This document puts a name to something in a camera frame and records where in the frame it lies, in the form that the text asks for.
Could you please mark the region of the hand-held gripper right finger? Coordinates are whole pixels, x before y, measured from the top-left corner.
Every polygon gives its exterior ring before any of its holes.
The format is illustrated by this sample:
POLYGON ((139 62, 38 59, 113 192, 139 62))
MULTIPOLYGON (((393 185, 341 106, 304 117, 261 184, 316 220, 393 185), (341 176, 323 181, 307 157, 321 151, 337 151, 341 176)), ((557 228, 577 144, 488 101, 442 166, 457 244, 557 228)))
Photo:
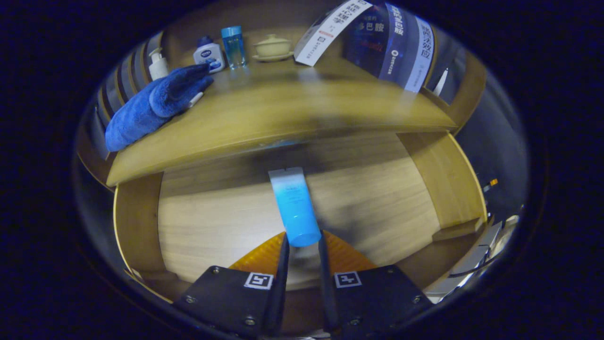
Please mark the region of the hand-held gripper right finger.
POLYGON ((359 254, 321 231, 325 330, 332 336, 394 336, 434 305, 397 265, 360 268, 359 254))

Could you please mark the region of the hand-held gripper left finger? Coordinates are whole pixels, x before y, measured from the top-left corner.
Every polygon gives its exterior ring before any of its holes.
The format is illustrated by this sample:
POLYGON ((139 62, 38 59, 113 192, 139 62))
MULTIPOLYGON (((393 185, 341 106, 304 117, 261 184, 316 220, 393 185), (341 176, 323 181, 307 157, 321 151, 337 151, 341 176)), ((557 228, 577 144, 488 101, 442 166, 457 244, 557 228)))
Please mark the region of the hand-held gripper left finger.
POLYGON ((281 232, 229 268, 210 266, 173 305, 225 336, 273 336, 283 318, 289 254, 281 232))

